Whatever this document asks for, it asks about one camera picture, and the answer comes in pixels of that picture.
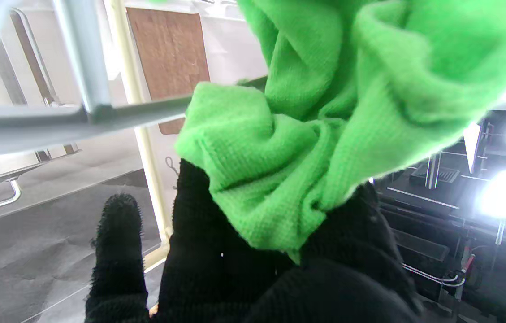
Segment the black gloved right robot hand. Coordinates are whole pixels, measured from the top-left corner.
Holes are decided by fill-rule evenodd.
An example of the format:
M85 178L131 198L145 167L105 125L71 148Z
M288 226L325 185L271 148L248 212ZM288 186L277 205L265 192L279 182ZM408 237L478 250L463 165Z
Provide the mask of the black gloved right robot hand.
M294 264L249 246L208 192L208 177L180 163L173 235L150 314L138 204L105 203L86 323L421 323L423 307L402 267L370 183L329 212Z

